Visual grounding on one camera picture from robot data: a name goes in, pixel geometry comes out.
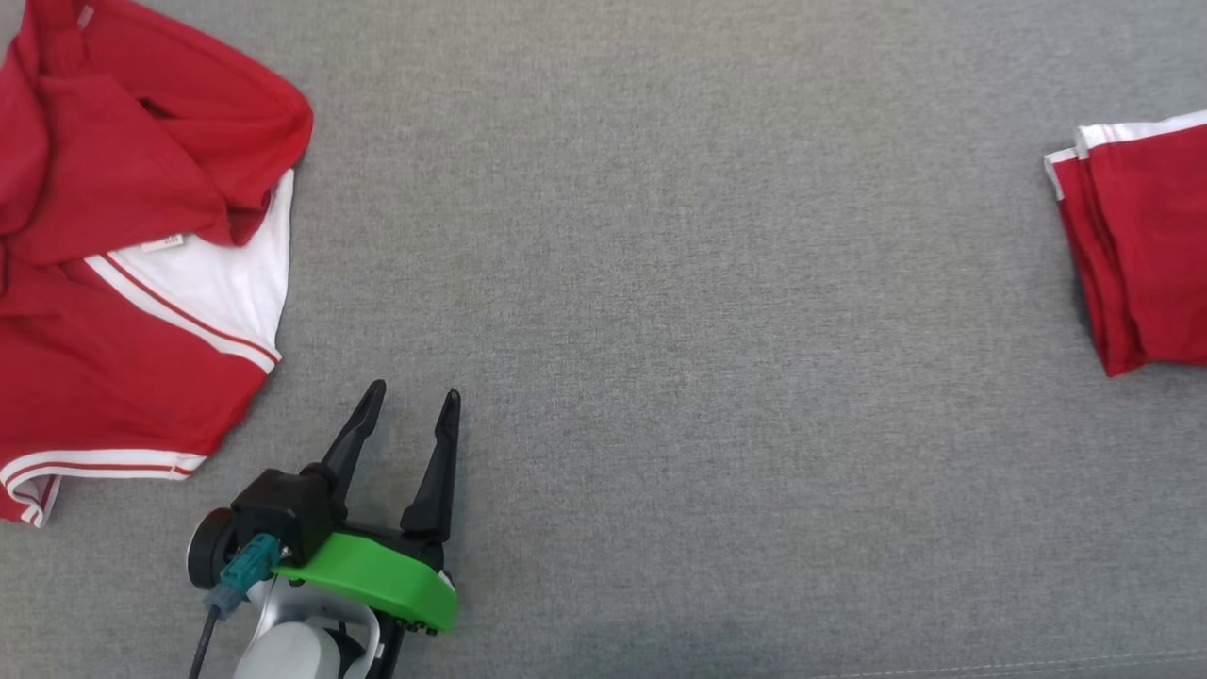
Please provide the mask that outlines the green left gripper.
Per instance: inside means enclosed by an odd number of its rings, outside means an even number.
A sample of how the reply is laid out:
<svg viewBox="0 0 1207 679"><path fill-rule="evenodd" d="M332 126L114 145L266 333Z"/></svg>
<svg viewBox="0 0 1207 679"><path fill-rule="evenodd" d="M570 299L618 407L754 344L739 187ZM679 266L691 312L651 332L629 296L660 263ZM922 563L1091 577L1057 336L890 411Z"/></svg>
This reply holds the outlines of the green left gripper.
<svg viewBox="0 0 1207 679"><path fill-rule="evenodd" d="M302 476L323 482L332 517L348 516L358 456L374 433L385 396L384 379L371 382L323 460L302 469ZM413 628L425 627L431 636L449 632L457 616L457 592L444 569L443 548L451 529L460 414L460 392L449 390L435 425L435 452L401 529L336 523L305 563L284 558L274 574L369 605Z"/></svg>

